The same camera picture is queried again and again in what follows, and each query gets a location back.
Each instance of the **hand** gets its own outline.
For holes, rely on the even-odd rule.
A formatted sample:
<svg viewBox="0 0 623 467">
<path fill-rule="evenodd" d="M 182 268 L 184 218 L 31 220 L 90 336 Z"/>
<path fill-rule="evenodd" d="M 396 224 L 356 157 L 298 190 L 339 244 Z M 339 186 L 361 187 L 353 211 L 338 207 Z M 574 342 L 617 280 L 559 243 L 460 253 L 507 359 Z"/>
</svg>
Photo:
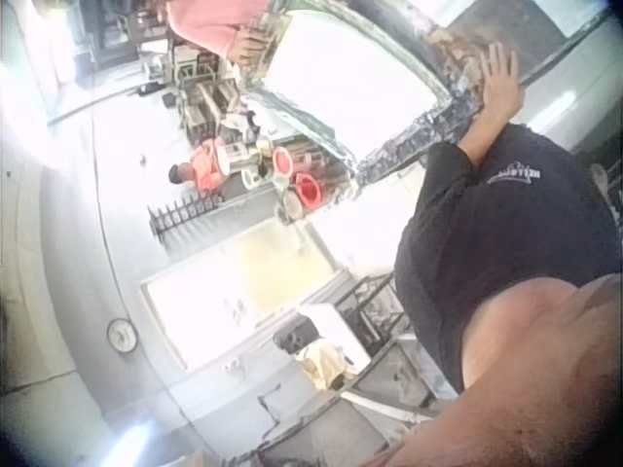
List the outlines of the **hand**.
<svg viewBox="0 0 623 467">
<path fill-rule="evenodd" d="M 267 43 L 262 33 L 244 27 L 236 33 L 234 43 L 227 51 L 227 58 L 238 65 L 250 65 L 259 58 Z"/>
<path fill-rule="evenodd" d="M 480 54 L 485 75 L 484 113 L 507 124 L 524 106 L 525 90 L 519 86 L 519 63 L 512 52 L 510 60 L 501 44 L 489 46 L 490 59 Z"/>
</svg>

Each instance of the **pink shirt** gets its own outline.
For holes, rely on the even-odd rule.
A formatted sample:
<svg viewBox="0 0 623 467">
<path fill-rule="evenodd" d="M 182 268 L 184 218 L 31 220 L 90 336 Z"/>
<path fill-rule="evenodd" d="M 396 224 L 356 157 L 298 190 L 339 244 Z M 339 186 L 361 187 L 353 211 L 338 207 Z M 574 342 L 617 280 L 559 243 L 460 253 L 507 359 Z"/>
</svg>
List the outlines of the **pink shirt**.
<svg viewBox="0 0 623 467">
<path fill-rule="evenodd" d="M 175 34 L 223 57 L 240 26 L 258 17 L 269 0 L 170 0 L 168 23 Z"/>
</svg>

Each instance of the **black t-shirt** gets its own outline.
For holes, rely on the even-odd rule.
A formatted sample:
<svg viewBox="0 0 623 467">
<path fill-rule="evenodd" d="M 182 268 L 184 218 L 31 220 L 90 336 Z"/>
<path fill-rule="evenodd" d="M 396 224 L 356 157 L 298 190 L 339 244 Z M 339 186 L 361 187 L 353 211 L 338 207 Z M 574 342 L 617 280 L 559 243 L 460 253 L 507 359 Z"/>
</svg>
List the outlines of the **black t-shirt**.
<svg viewBox="0 0 623 467">
<path fill-rule="evenodd" d="M 534 277 L 580 287 L 620 270 L 618 230 L 588 171 L 509 125 L 478 170 L 457 145 L 431 149 L 395 277 L 418 339 L 460 392 L 462 333 L 484 300 Z"/>
</svg>

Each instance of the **t-shirt logo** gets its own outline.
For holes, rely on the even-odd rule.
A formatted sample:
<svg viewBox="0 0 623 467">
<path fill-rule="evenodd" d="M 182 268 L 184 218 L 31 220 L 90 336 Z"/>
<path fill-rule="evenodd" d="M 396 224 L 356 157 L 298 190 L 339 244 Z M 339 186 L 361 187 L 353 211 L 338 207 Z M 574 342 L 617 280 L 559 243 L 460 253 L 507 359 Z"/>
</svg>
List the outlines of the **t-shirt logo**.
<svg viewBox="0 0 623 467">
<path fill-rule="evenodd" d="M 523 165 L 521 162 L 513 162 L 504 170 L 501 170 L 498 175 L 491 177 L 487 182 L 487 185 L 492 185 L 493 183 L 504 180 L 527 183 L 530 185 L 532 183 L 532 179 L 539 178 L 541 178 L 540 170 L 534 170 L 533 168 L 530 168 L 529 165 Z"/>
</svg>

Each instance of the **person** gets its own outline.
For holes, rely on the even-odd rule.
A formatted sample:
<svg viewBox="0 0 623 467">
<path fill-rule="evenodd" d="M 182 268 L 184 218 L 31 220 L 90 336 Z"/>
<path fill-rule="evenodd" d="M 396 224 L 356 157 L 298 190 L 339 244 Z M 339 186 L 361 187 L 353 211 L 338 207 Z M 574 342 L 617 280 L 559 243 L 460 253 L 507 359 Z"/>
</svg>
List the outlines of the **person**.
<svg viewBox="0 0 623 467">
<path fill-rule="evenodd" d="M 174 185 L 195 182 L 200 191 L 219 188 L 225 181 L 225 176 L 218 169 L 214 140 L 203 141 L 193 152 L 190 162 L 172 165 L 168 171 L 168 181 Z"/>
<path fill-rule="evenodd" d="M 228 60 L 248 65 L 267 46 L 266 37 L 249 27 L 269 0 L 168 0 L 166 16 L 172 31 Z"/>
<path fill-rule="evenodd" d="M 619 466 L 621 275 L 541 313 L 434 420 L 364 464 Z"/>
<path fill-rule="evenodd" d="M 621 240 L 588 170 L 523 126 L 516 54 L 481 56 L 484 109 L 431 148 L 395 263 L 398 299 L 462 392 L 578 288 L 621 271 Z"/>
</svg>

